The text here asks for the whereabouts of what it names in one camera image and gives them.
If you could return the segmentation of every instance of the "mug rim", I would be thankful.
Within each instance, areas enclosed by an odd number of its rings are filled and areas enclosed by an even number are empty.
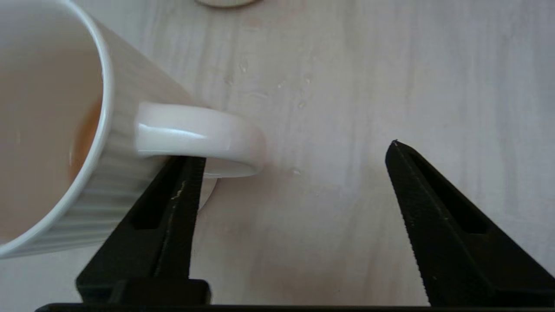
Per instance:
[[[70,0],[42,0],[35,3],[64,7],[68,13],[72,15],[72,17],[76,18],[81,23],[84,29],[86,29],[91,36],[97,50],[100,67],[102,69],[102,105],[100,108],[100,117],[98,119],[98,126],[94,135],[93,143],[91,144],[87,157],[85,158],[85,162],[75,179],[73,179],[69,188],[58,200],[56,205],[54,205],[54,207],[39,222],[30,227],[23,234],[20,234],[7,243],[0,245],[0,258],[21,248],[24,244],[30,243],[33,239],[36,239],[39,235],[43,234],[75,203],[78,196],[85,188],[90,176],[93,174],[94,168],[98,164],[98,159],[100,158],[100,154],[104,148],[108,132],[110,130],[109,125],[112,121],[114,98],[114,74],[112,60],[110,59],[108,45],[106,44],[106,41],[102,36],[102,32],[95,23],[93,17]]]

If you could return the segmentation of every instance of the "water droplet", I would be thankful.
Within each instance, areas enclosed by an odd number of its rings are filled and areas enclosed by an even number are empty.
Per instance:
[[[291,169],[289,169],[288,174],[292,177],[298,177],[301,175],[301,170],[297,167],[291,167]]]
[[[246,60],[245,56],[241,57],[241,61],[239,61],[239,69],[241,69],[243,73],[249,70],[249,62]]]
[[[303,76],[305,78],[306,84],[310,84],[312,82],[312,74],[308,73]]]
[[[251,97],[255,97],[255,98],[262,98],[262,99],[267,99],[268,98],[268,95],[266,93],[263,93],[263,92],[249,92],[246,95],[251,96]]]
[[[231,87],[233,85],[233,76],[232,75],[225,76],[224,82],[225,84]]]

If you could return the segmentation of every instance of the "light wooden table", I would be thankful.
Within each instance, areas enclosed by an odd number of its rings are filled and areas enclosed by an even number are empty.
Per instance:
[[[192,275],[213,302],[426,305],[393,139],[555,273],[554,1],[78,2],[266,133],[264,172],[222,180],[199,215]],[[77,301],[94,251],[0,261],[0,309]]]

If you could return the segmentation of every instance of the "white ceramic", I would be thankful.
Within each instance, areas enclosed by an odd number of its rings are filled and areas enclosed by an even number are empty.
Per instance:
[[[75,133],[100,95],[96,135],[71,182]],[[0,257],[104,240],[165,155],[208,157],[206,178],[262,168],[255,125],[192,105],[181,85],[75,4],[2,2]],[[205,179],[204,200],[215,181]]]
[[[234,8],[255,2],[256,0],[197,0],[202,4],[215,8]]]

